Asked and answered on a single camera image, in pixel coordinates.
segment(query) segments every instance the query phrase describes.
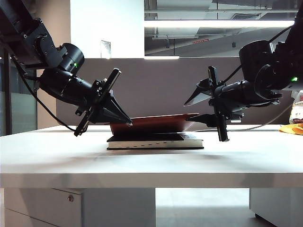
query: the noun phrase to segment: fluorescent light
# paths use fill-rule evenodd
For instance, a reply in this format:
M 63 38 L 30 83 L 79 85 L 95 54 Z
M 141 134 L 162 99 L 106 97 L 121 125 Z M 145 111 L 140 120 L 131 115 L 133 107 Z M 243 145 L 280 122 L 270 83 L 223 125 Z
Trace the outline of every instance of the fluorescent light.
M 173 60 L 179 59 L 179 56 L 145 56 L 144 59 L 146 60 Z
M 145 20 L 145 27 L 289 27 L 293 20 Z

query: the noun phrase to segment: black book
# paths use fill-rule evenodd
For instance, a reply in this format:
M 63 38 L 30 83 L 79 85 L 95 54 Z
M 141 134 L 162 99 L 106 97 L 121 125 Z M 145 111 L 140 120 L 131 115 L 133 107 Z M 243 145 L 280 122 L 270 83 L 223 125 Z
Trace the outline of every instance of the black book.
M 107 149 L 203 149 L 199 135 L 194 132 L 114 135 L 107 140 Z

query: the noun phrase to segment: robotic arm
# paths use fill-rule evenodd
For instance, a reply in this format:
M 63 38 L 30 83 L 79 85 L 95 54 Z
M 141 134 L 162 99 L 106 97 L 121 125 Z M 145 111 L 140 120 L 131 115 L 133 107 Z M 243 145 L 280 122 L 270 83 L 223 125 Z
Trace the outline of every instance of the robotic arm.
M 0 0 L 0 45 L 10 53 L 22 77 L 36 80 L 51 96 L 78 106 L 76 114 L 85 113 L 75 136 L 88 123 L 132 120 L 119 106 L 111 90 L 121 71 L 114 69 L 108 79 L 90 84 L 76 74 L 84 63 L 80 49 L 64 43 L 56 48 L 41 19 L 34 19 L 22 0 Z M 26 69 L 44 69 L 41 77 L 30 78 Z
M 209 78 L 196 85 L 197 88 L 184 105 L 193 105 L 210 98 L 209 105 L 213 106 L 214 114 L 203 114 L 188 120 L 217 127 L 219 140 L 228 141 L 227 120 L 241 122 L 244 116 L 242 111 L 247 108 L 279 104 L 282 98 L 279 90 L 301 90 L 303 5 L 286 41 L 278 43 L 274 50 L 272 40 L 252 42 L 239 51 L 241 66 L 238 69 L 242 68 L 244 80 L 227 85 L 228 79 L 219 81 L 216 68 L 208 67 Z

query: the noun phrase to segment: table surface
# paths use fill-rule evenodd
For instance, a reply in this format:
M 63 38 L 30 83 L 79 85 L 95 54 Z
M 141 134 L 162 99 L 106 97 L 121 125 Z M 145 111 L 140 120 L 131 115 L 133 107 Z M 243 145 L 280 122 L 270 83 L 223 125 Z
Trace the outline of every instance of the table surface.
M 303 137 L 198 132 L 204 149 L 107 150 L 109 126 L 75 137 L 62 126 L 0 137 L 0 187 L 303 187 Z

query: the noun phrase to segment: plastic bottle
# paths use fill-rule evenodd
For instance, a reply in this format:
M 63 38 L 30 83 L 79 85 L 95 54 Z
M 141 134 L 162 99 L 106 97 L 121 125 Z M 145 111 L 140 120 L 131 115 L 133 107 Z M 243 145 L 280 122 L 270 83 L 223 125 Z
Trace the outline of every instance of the plastic bottle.
M 303 123 L 303 90 L 293 91 L 294 104 L 289 117 L 290 124 Z

